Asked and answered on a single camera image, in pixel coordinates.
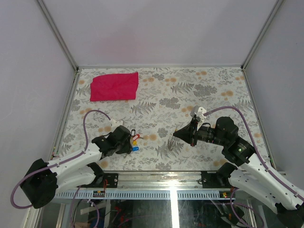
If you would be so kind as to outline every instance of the leaf pattern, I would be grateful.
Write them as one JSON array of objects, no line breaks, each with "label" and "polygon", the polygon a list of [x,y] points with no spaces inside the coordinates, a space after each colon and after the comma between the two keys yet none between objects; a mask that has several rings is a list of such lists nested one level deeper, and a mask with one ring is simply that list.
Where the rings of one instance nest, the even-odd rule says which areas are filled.
[{"label": "leaf pattern", "polygon": [[179,109],[180,104],[178,104],[178,98],[173,97],[171,99],[164,98],[160,100],[160,104],[166,106],[167,108]]},{"label": "leaf pattern", "polygon": [[202,85],[197,84],[195,85],[196,91],[194,91],[195,96],[209,96],[211,94],[216,94],[218,89],[215,86],[210,85]]},{"label": "leaf pattern", "polygon": [[131,108],[132,113],[135,112],[135,115],[137,113],[139,114],[149,114],[149,112],[151,112],[153,110],[153,108],[156,106],[156,103],[152,103],[152,102],[142,102],[142,103],[138,103],[137,105],[133,105],[133,107]]},{"label": "leaf pattern", "polygon": [[161,138],[164,138],[167,136],[168,131],[165,128],[161,127],[158,129],[157,133]]},{"label": "leaf pattern", "polygon": [[71,111],[78,111],[80,109],[80,101],[74,100],[71,106]]},{"label": "leaf pattern", "polygon": [[81,95],[86,96],[86,95],[90,94],[90,84],[88,84],[82,88],[78,88],[76,90],[76,94],[79,96],[81,96]]},{"label": "leaf pattern", "polygon": [[162,81],[165,78],[165,76],[162,75],[162,74],[154,74],[154,75],[152,75],[152,77],[155,77],[155,78],[157,78],[160,81]]},{"label": "leaf pattern", "polygon": [[[90,82],[106,74],[139,72],[136,99],[129,101],[90,102]],[[222,159],[222,147],[199,142],[190,147],[176,139],[168,150],[167,141],[175,129],[191,120],[192,107],[201,105],[207,110],[221,106],[235,106],[244,114],[254,135],[259,152],[269,157],[260,134],[258,121],[239,67],[158,67],[81,69],[79,83],[71,105],[64,135],[56,153],[69,154],[84,148],[83,117],[90,109],[106,112],[112,119],[123,120],[129,130],[135,129],[141,138],[140,150],[130,155],[114,154],[104,170],[116,171],[197,171],[217,170]],[[250,142],[246,128],[234,110],[221,110],[207,116],[206,122],[215,124],[220,116],[230,116],[239,127],[239,135]],[[88,139],[105,135],[110,122],[100,113],[91,113],[86,119]]]},{"label": "leaf pattern", "polygon": [[177,85],[172,86],[171,90],[173,93],[175,92],[175,94],[177,94],[177,92],[183,94],[183,92],[184,93],[190,92],[193,87],[194,87],[194,84],[184,82],[184,83],[178,83]]},{"label": "leaf pattern", "polygon": [[235,106],[236,108],[238,108],[239,110],[241,110],[242,112],[253,112],[253,107],[251,105],[251,102],[248,100],[243,100],[237,102],[236,104],[234,104],[233,106]]},{"label": "leaf pattern", "polygon": [[176,157],[177,155],[179,155],[183,146],[184,146],[183,143],[177,142],[176,146],[174,146],[174,148],[171,151],[169,151],[167,142],[164,142],[163,145],[158,146],[158,148],[155,148],[155,150],[157,152],[157,156],[160,155],[161,158],[162,156],[170,158],[170,156]]}]

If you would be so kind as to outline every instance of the blue object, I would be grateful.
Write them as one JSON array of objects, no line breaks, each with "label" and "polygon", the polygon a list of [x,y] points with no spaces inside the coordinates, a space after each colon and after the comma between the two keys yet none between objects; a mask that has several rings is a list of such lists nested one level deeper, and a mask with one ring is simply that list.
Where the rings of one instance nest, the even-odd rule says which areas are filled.
[{"label": "blue object", "polygon": [[132,148],[132,151],[138,151],[139,150],[139,147],[138,146],[135,146]]}]

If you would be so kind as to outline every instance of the white bracket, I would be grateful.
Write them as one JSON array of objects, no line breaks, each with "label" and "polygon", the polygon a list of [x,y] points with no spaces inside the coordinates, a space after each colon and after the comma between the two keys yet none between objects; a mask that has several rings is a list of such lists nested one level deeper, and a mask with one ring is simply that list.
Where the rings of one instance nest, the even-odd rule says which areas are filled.
[{"label": "white bracket", "polygon": [[206,109],[204,109],[203,107],[200,107],[200,106],[195,106],[191,113],[190,113],[190,116],[191,117],[194,117],[194,115],[196,115],[197,117],[200,118],[200,121],[198,123],[198,128],[197,128],[197,131],[199,130],[199,128],[203,125],[204,123],[204,120],[206,119],[206,117],[204,116],[204,114],[207,112]]},{"label": "white bracket", "polygon": [[122,120],[116,121],[114,119],[111,119],[110,122],[111,122],[111,126],[114,128],[124,124],[124,122]]}]

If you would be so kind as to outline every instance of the wire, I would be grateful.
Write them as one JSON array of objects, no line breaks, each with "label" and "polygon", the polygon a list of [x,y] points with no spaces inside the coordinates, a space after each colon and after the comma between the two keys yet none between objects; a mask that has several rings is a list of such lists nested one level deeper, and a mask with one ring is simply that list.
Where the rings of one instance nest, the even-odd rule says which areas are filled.
[{"label": "wire", "polygon": [[238,190],[238,188],[235,188],[235,189],[232,191],[231,196],[230,196],[230,206],[231,206],[231,209],[232,209],[234,215],[235,215],[235,216],[237,217],[237,219],[238,219],[241,223],[243,223],[245,226],[247,226],[247,227],[249,227],[249,228],[255,228],[255,227],[252,227],[252,226],[250,226],[249,224],[247,224],[242,218],[240,218],[240,217],[237,215],[236,211],[234,210],[233,205],[237,205],[237,206],[241,206],[241,207],[250,209],[250,210],[252,210],[252,211],[254,212],[254,214],[256,214],[256,215],[259,216],[259,218],[260,218],[261,221],[262,221],[262,226],[261,226],[261,228],[264,228],[264,227],[265,227],[265,222],[264,222],[262,216],[261,216],[256,210],[254,210],[253,208],[251,208],[251,207],[249,207],[249,206],[247,206],[247,205],[245,205],[245,204],[242,204],[242,203],[234,203],[234,202],[232,202],[233,195],[236,193],[237,190]]},{"label": "wire", "polygon": [[291,191],[291,192],[292,192],[296,197],[298,197],[300,200],[304,201],[304,197],[303,197],[303,196],[300,196],[295,190],[293,190],[292,188],[290,188],[287,184],[285,184],[283,181],[281,181],[281,180],[280,180],[280,179],[279,179],[271,170],[269,170],[269,167],[266,165],[266,163],[264,162],[264,160],[263,160],[261,154],[259,153],[259,151],[258,151],[258,149],[257,149],[257,145],[256,145],[256,143],[255,143],[255,141],[254,141],[254,139],[253,139],[253,136],[252,136],[252,134],[251,134],[251,131],[250,131],[250,129],[249,129],[249,126],[248,126],[248,124],[247,124],[247,122],[246,122],[246,119],[245,119],[244,115],[241,113],[241,111],[240,111],[239,109],[237,109],[236,107],[233,107],[233,106],[223,106],[223,107],[220,107],[220,108],[216,108],[216,109],[214,109],[214,110],[212,110],[212,111],[206,112],[206,113],[204,114],[204,116],[210,115],[210,114],[212,114],[212,113],[214,113],[214,112],[217,112],[217,111],[222,110],[222,109],[227,109],[227,108],[229,108],[229,109],[234,109],[234,110],[237,111],[237,112],[239,113],[239,115],[241,116],[241,118],[242,118],[242,120],[243,120],[243,122],[244,122],[244,124],[245,124],[245,127],[246,127],[246,129],[247,129],[247,131],[248,131],[248,134],[249,134],[249,137],[250,137],[251,142],[252,142],[252,144],[253,144],[253,147],[255,148],[256,154],[257,154],[259,160],[261,161],[262,165],[264,166],[264,168],[265,168],[266,170],[268,170],[268,172],[270,173],[270,175],[271,175],[274,179],[276,179],[281,185],[283,185],[285,188],[287,188],[289,191]]},{"label": "wire", "polygon": [[105,179],[104,180],[104,193],[105,193],[105,189],[106,189],[106,186],[108,185],[108,180],[107,179]]},{"label": "wire", "polygon": [[[88,115],[89,113],[91,113],[91,112],[102,113],[102,114],[104,114],[109,120],[111,120],[111,118],[110,118],[106,113],[104,113],[104,112],[102,112],[102,111],[100,111],[100,110],[90,110],[90,111],[88,111],[88,112],[85,114],[84,120],[83,120],[83,128],[84,128],[84,132],[85,132],[85,143],[86,143],[86,144],[85,144],[85,150],[84,150],[84,151],[81,151],[79,154],[77,154],[77,155],[75,155],[75,156],[73,156],[73,157],[71,157],[71,158],[69,158],[69,159],[66,159],[66,160],[64,160],[64,161],[59,162],[59,165],[64,164],[64,163],[66,163],[66,162],[69,162],[69,161],[71,161],[71,160],[73,160],[73,159],[76,159],[76,158],[80,157],[80,156],[81,156],[82,154],[84,154],[85,151],[87,150],[87,147],[88,147],[88,145],[89,145],[89,139],[88,139],[88,137],[87,137],[86,125],[85,125],[85,124],[86,124],[86,117],[87,117],[87,115]],[[45,167],[45,168],[42,168],[42,169],[36,170],[36,171],[34,171],[34,172],[31,172],[30,174],[28,174],[28,175],[26,175],[24,178],[22,178],[22,179],[16,184],[16,186],[13,188],[13,190],[12,190],[12,192],[11,192],[11,195],[10,195],[10,203],[11,203],[11,205],[12,205],[14,208],[17,208],[17,209],[27,209],[27,208],[32,207],[32,205],[28,205],[28,206],[23,206],[23,207],[22,207],[22,206],[19,206],[19,205],[17,205],[17,204],[15,203],[15,201],[14,201],[14,195],[15,195],[15,193],[16,193],[17,188],[18,188],[18,187],[19,187],[27,178],[29,178],[29,177],[31,177],[31,176],[37,174],[37,173],[43,172],[43,171],[45,171],[45,170],[52,169],[52,168],[54,168],[54,167],[56,167],[56,166],[59,166],[59,165],[56,163],[56,164],[47,166],[47,167]]]}]

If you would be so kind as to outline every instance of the red object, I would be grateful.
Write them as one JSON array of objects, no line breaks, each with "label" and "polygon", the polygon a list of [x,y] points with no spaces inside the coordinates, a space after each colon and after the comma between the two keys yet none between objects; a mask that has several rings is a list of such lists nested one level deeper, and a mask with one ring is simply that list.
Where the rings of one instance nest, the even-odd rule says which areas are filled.
[{"label": "red object", "polygon": [[139,134],[136,134],[132,139],[134,140],[134,141],[136,141],[136,139],[138,139],[140,137],[140,135]]},{"label": "red object", "polygon": [[91,83],[90,101],[134,100],[138,88],[138,72],[100,75]]}]

